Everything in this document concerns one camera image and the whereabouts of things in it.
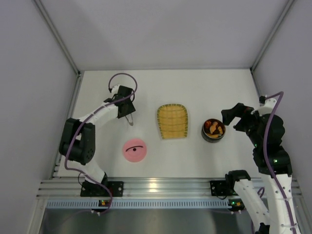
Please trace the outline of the metal tongs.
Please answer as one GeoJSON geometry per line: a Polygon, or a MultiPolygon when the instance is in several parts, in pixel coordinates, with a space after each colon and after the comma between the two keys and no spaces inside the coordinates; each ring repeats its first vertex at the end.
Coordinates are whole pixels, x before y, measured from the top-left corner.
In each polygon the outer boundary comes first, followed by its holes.
{"type": "Polygon", "coordinates": [[[130,126],[133,126],[133,125],[134,125],[134,120],[133,120],[133,115],[132,115],[132,114],[129,114],[129,115],[125,116],[125,118],[126,118],[128,124],[129,124],[130,126]]]}

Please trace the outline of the salmon slice toy food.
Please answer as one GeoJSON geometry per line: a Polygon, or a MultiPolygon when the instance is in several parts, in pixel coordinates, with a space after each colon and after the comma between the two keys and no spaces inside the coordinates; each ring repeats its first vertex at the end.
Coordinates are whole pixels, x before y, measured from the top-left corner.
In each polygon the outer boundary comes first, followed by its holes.
{"type": "Polygon", "coordinates": [[[209,127],[209,132],[211,134],[216,134],[219,131],[218,122],[213,122],[209,127]]]}

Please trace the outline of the pink round lid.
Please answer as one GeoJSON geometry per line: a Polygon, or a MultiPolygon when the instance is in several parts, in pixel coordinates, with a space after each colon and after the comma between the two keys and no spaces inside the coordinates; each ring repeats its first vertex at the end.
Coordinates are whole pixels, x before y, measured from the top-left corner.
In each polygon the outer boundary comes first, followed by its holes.
{"type": "Polygon", "coordinates": [[[145,158],[147,146],[142,139],[133,138],[123,145],[122,154],[129,162],[137,163],[145,158]]]}

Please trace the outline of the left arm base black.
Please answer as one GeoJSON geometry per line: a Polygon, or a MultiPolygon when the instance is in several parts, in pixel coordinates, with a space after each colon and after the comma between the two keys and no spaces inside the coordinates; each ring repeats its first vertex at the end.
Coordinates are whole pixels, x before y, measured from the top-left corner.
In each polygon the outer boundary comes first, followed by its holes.
{"type": "MultiPolygon", "coordinates": [[[[123,197],[123,181],[109,181],[107,189],[112,197],[123,197]]],[[[81,197],[109,197],[109,193],[100,185],[85,181],[80,190],[81,197]]]]}

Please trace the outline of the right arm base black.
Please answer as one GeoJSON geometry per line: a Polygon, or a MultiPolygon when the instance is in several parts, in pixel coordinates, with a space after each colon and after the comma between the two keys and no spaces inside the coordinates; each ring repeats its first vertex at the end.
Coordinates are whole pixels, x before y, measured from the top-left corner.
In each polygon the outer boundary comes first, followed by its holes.
{"type": "Polygon", "coordinates": [[[229,196],[235,196],[237,193],[230,188],[225,180],[210,181],[211,195],[219,199],[226,199],[229,196]]]}

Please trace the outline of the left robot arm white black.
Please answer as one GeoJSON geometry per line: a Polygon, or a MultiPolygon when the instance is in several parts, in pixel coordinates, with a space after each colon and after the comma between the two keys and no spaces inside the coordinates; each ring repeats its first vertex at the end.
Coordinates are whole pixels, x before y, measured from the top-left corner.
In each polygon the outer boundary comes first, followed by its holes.
{"type": "Polygon", "coordinates": [[[59,145],[59,153],[65,157],[65,169],[84,175],[88,182],[102,188],[108,185],[108,178],[94,159],[96,131],[109,121],[136,111],[133,105],[136,89],[115,85],[109,91],[113,96],[95,110],[83,117],[66,120],[59,145]]]}

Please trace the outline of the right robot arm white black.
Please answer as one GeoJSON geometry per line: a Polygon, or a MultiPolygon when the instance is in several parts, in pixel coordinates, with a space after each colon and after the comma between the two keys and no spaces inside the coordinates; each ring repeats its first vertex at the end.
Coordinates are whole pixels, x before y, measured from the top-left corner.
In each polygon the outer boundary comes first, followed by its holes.
{"type": "Polygon", "coordinates": [[[253,160],[268,204],[257,194],[245,170],[230,171],[225,178],[242,200],[257,234],[298,234],[292,195],[293,171],[290,156],[281,145],[285,128],[283,120],[275,115],[277,107],[278,101],[271,98],[258,109],[238,103],[221,112],[224,125],[238,117],[240,120],[234,129],[244,132],[252,142],[253,160]]]}

